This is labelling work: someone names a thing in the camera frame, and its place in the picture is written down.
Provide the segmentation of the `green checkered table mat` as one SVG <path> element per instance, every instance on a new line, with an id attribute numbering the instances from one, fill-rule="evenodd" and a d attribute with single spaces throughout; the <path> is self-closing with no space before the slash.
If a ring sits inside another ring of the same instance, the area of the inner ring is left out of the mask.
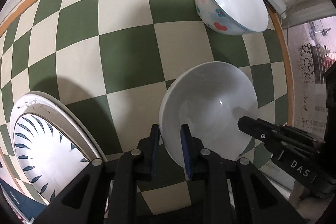
<path id="1" fill-rule="evenodd" d="M 38 202 L 10 141 L 10 113 L 30 91 L 65 104 L 114 159 L 158 121 L 170 84 L 188 69 L 225 61 L 253 82 L 258 115 L 288 120 L 288 93 L 271 20 L 262 34 L 224 36 L 199 19 L 194 0 L 25 0 L 1 17 L 1 152 L 9 182 Z"/>

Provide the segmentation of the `plain white bowl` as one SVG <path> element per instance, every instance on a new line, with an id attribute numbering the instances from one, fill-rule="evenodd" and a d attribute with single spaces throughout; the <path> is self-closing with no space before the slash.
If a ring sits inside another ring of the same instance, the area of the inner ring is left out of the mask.
<path id="1" fill-rule="evenodd" d="M 237 67 L 220 61 L 197 65 L 168 88 L 159 110 L 159 127 L 165 149 L 184 166 L 181 125 L 205 148 L 228 160 L 237 159 L 251 141 L 238 120 L 257 119 L 258 102 L 250 79 Z"/>

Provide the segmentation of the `blue leaf pattern plate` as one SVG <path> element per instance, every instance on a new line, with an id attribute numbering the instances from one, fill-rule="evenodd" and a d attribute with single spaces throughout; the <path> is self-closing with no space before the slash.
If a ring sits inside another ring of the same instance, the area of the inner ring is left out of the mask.
<path id="1" fill-rule="evenodd" d="M 14 148 L 27 180 L 48 202 L 89 163 L 62 131 L 34 114 L 23 114 L 15 122 Z"/>

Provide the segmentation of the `floral white bowl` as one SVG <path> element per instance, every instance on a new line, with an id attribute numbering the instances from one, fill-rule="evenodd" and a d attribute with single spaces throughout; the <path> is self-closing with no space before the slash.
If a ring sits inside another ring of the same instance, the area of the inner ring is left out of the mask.
<path id="1" fill-rule="evenodd" d="M 195 0 L 195 7 L 205 25 L 224 35 L 263 32 L 269 23 L 263 0 Z"/>

